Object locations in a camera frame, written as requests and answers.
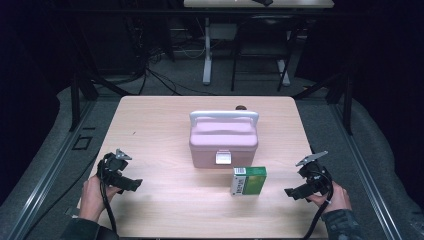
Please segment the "aluminium floor rail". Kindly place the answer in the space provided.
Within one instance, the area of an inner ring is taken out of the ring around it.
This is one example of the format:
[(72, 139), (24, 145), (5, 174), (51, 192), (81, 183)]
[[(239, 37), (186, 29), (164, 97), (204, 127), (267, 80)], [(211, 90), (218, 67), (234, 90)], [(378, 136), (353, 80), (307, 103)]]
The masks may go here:
[(88, 101), (81, 107), (80, 120), (72, 125), (71, 105), (61, 103), (58, 117), (47, 138), (12, 193), (0, 207), (0, 240), (20, 240), (27, 233), (61, 170), (65, 155), (77, 139), (77, 132), (96, 102)]
[(389, 209), (387, 208), (386, 202), (384, 201), (371, 172), (368, 169), (354, 136), (349, 134), (344, 127), (342, 111), (335, 104), (330, 104), (329, 109), (333, 118), (336, 120), (336, 125), (341, 132), (344, 141), (347, 143), (350, 152), (353, 155), (353, 163), (355, 165), (356, 172), (359, 175), (361, 184), (386, 238), (388, 240), (403, 240), (401, 233), (396, 226)]

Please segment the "black chair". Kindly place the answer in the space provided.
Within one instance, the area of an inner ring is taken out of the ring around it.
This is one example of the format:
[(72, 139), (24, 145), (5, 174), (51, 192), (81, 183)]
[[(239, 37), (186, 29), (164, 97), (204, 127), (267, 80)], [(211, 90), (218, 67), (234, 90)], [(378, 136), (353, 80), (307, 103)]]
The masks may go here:
[(278, 91), (289, 85), (288, 66), (303, 25), (294, 15), (254, 15), (241, 21), (232, 49), (231, 90), (238, 75), (277, 74)]

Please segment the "white-legged desk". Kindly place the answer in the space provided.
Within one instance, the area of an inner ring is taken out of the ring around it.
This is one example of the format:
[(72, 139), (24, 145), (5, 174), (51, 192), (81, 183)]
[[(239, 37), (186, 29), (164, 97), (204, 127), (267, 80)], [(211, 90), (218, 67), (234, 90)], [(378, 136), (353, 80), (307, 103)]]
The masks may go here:
[[(274, 10), (274, 9), (329, 9), (333, 8), (333, 0), (273, 0), (269, 6), (264, 6), (252, 0), (184, 0), (184, 7), (192, 9), (235, 9), (235, 10)], [(210, 19), (205, 18), (205, 62), (203, 84), (211, 83), (212, 53)]]

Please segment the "green and white medicine box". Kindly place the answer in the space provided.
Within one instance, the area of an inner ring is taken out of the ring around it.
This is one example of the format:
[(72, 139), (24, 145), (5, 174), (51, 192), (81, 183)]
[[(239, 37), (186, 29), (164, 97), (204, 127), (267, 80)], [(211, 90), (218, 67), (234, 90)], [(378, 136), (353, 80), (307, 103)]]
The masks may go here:
[(259, 195), (267, 178), (267, 170), (264, 166), (258, 167), (234, 167), (231, 183), (231, 194)]

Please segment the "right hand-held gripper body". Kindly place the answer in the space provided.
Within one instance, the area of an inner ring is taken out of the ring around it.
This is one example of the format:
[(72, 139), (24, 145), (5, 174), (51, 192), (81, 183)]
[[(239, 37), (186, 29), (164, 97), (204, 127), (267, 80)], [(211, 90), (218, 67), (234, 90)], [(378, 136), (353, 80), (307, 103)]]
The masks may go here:
[(314, 193), (322, 195), (330, 191), (332, 177), (327, 169), (318, 162), (320, 157), (327, 154), (327, 151), (315, 153), (306, 156), (296, 164), (300, 166), (299, 175), (306, 180), (305, 184), (309, 184), (314, 188)]

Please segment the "person's right hand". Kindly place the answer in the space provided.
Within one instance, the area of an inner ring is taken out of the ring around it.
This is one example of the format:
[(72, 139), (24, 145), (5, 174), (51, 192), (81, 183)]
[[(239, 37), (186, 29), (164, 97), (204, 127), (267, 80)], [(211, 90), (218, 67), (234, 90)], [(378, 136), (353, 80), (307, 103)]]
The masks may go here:
[(329, 213), (336, 210), (351, 210), (351, 202), (346, 189), (341, 187), (336, 182), (332, 182), (333, 186), (333, 195), (330, 200), (327, 199), (328, 195), (310, 195), (307, 197), (308, 200), (316, 204), (318, 207), (321, 207), (324, 203), (327, 204), (326, 208), (323, 210), (323, 213)]

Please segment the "pink plastic storage box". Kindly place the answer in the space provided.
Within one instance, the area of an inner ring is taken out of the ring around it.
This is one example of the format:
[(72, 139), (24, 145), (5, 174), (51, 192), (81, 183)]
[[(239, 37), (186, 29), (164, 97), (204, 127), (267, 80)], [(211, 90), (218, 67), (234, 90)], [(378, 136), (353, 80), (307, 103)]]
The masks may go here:
[(202, 110), (191, 112), (189, 117), (189, 147), (196, 168), (252, 165), (259, 145), (257, 112)]

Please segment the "black metal frame stand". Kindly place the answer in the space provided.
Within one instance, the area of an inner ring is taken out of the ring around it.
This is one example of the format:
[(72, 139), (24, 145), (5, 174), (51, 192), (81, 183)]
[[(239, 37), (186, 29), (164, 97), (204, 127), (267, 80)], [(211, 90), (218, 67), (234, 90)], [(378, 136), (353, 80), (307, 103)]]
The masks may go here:
[(132, 96), (132, 93), (123, 90), (115, 84), (107, 81), (105, 78), (92, 73), (91, 71), (77, 71), (72, 79), (70, 85), (71, 91), (71, 110), (72, 110), (72, 122), (70, 131), (74, 131), (80, 123), (81, 111), (80, 111), (80, 94), (89, 101), (96, 101), (99, 97), (98, 91), (95, 89), (94, 84), (100, 84), (112, 92), (123, 96)]
[(295, 100), (304, 99), (316, 91), (328, 87), (325, 97), (328, 104), (337, 104), (343, 99), (342, 125), (349, 135), (352, 135), (351, 115), (353, 102), (353, 79), (349, 73), (337, 73), (333, 76), (318, 82), (311, 87), (293, 96)]

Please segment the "person's left hand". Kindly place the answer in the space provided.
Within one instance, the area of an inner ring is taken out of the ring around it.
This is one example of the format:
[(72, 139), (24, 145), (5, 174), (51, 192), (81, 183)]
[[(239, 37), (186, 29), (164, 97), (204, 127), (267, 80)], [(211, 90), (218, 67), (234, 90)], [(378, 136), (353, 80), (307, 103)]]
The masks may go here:
[(104, 209), (105, 205), (100, 190), (100, 179), (94, 175), (83, 184), (78, 217), (92, 222), (98, 222)]

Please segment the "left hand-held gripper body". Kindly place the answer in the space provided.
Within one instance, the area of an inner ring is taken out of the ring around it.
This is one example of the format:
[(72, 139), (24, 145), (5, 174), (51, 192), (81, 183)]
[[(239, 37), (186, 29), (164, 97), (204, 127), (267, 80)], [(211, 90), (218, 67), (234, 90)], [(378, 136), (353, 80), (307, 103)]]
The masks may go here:
[(127, 178), (122, 175), (122, 171), (127, 167), (129, 160), (131, 157), (121, 149), (117, 149), (114, 153), (107, 153), (98, 163), (96, 175), (107, 186), (117, 187), (118, 179)]

